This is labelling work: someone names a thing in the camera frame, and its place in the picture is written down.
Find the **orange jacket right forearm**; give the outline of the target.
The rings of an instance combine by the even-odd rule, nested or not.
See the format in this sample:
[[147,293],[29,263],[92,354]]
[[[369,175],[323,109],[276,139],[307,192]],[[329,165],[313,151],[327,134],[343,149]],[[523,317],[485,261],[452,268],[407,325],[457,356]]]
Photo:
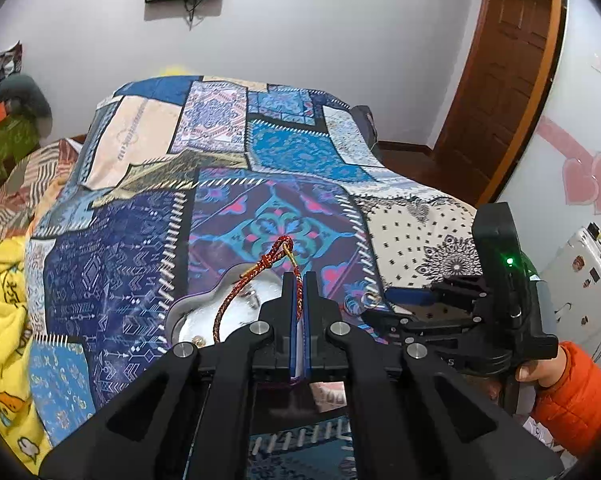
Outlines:
[[532,418],[559,445],[584,458],[601,442],[601,369],[572,342],[562,342],[565,370],[553,386],[541,387]]

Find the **right hand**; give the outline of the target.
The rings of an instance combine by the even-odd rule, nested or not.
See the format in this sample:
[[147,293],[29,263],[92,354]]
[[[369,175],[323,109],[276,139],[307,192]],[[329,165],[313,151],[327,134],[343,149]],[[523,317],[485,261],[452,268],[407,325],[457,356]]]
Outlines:
[[515,378],[517,382],[535,382],[542,388],[551,388],[563,376],[566,364],[566,352],[559,346],[557,356],[553,359],[533,360],[521,364],[517,368]]

